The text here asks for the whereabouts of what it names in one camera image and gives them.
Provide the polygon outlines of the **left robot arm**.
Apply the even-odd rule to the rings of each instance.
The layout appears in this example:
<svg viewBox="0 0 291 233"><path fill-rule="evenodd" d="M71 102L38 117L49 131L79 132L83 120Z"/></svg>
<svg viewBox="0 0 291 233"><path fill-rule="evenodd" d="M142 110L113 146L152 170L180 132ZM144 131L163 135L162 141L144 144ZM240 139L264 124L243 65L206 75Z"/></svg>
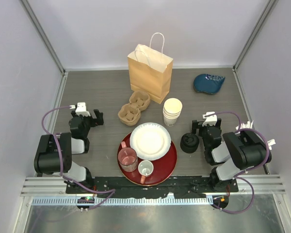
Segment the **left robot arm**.
<svg viewBox="0 0 291 233"><path fill-rule="evenodd" d="M87 153L90 129L104 124L103 113L95 109L94 114L95 118L91 114L77 114L73 110L68 123L70 132L47 133L40 137L33 163L38 174L63 177L69 186L77 186L84 194L93 190L95 182L91 172L73 162L72 156Z"/></svg>

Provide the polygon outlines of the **stack of black cup lids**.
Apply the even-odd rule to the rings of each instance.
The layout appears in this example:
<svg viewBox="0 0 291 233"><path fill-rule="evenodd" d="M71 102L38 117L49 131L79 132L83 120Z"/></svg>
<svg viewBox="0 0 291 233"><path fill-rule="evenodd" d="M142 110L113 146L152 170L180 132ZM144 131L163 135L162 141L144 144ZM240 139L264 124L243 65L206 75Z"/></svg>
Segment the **stack of black cup lids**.
<svg viewBox="0 0 291 233"><path fill-rule="evenodd" d="M185 153L194 153L199 146L199 138L194 133L185 133L180 140L180 147Z"/></svg>

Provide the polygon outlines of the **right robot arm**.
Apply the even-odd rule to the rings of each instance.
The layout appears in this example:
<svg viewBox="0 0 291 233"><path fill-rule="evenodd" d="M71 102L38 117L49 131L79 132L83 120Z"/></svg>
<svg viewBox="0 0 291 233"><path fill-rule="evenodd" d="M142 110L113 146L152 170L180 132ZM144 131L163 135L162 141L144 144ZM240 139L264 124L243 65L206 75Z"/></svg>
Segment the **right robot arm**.
<svg viewBox="0 0 291 233"><path fill-rule="evenodd" d="M248 169L271 162L272 154L266 153L264 141L252 130L239 134L222 133L221 119L215 123L192 121L192 133L201 137L206 162L214 166L207 185L215 192L222 192L232 185L232 180Z"/></svg>

